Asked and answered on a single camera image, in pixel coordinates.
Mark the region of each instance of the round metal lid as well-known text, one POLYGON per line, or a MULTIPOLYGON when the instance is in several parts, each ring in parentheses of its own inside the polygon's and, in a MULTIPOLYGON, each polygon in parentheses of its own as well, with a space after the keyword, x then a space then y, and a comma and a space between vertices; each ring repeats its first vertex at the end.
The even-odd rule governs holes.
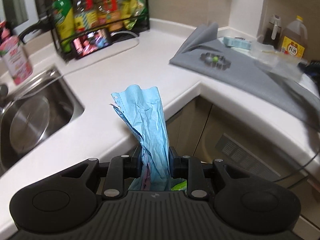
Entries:
POLYGON ((49 101, 44 96, 28 99, 15 114, 10 126, 10 142, 17 153, 32 150, 43 137, 50 119, 49 101))

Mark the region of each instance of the silver rivet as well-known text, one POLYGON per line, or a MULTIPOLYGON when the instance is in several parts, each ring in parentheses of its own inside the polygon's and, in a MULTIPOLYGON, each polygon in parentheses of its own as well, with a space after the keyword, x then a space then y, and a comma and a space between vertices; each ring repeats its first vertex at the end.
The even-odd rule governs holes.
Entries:
POLYGON ((120 194, 120 191, 114 188, 110 188, 104 191, 104 195, 107 197, 116 197, 120 194))
POLYGON ((196 189, 191 192, 191 195, 196 198, 203 198, 207 195, 207 193, 204 190, 196 189))

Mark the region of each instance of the green bottle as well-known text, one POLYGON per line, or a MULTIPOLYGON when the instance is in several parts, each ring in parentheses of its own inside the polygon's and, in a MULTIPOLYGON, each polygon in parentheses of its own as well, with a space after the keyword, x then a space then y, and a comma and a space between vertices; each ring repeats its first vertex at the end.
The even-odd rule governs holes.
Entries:
MULTIPOLYGON (((66 39, 75 33, 73 8, 71 0, 53 0, 52 3, 54 22, 60 39, 66 39)), ((61 43, 64 52, 70 52, 70 40, 61 43)))

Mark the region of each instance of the stainless steel sink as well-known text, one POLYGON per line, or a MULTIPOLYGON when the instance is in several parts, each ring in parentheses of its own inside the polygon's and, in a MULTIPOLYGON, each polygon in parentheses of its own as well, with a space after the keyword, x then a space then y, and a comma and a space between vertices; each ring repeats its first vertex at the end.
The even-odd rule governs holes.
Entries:
POLYGON ((72 93, 63 78, 60 78, 48 85, 35 95, 32 95, 30 98, 14 102, 17 98, 30 95, 35 91, 38 91, 59 76, 60 73, 56 67, 50 68, 49 70, 46 70, 34 77, 26 85, 6 98, 6 106, 2 113, 0 113, 0 176, 30 151, 30 149, 28 149, 27 152, 17 152, 14 150, 15 147, 12 147, 12 143, 10 141, 10 127, 12 120, 17 114, 19 108, 27 100, 32 97, 41 96, 45 97, 46 101, 49 103, 49 123, 45 132, 41 135, 41 139, 37 145, 44 142, 52 134, 72 120, 78 118, 84 112, 84 107, 72 93))

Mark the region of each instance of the light blue tissue packet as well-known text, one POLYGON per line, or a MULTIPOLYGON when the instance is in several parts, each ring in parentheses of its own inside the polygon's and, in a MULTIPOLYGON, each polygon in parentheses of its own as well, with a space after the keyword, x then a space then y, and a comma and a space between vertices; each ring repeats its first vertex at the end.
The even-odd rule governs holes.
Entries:
POLYGON ((169 143, 164 112, 157 87, 142 90, 131 85, 124 92, 111 94, 116 113, 125 121, 141 144, 141 177, 130 190, 170 190, 169 143))

